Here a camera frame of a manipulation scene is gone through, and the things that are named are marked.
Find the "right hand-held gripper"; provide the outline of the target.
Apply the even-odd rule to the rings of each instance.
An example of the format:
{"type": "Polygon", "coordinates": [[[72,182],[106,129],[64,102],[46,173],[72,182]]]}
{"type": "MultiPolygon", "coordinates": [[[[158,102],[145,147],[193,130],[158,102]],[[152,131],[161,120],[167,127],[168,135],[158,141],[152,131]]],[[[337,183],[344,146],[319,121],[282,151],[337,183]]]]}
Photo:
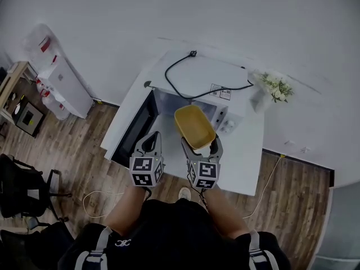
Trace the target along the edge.
{"type": "Polygon", "coordinates": [[[219,136],[210,144],[208,158],[202,158],[202,154],[194,152],[184,137],[181,145],[187,158],[188,178],[193,188],[212,189],[218,182],[221,165],[219,163],[223,155],[223,147],[219,136]]]}

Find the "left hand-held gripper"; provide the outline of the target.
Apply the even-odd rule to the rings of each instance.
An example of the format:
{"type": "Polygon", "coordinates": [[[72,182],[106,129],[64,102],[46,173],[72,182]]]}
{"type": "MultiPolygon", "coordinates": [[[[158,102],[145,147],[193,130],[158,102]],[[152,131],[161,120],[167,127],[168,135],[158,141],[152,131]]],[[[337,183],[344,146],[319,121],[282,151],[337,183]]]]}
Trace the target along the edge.
{"type": "Polygon", "coordinates": [[[142,137],[135,146],[136,153],[130,158],[129,173],[132,182],[137,187],[155,187],[163,172],[163,157],[161,133],[154,131],[142,137]]]}

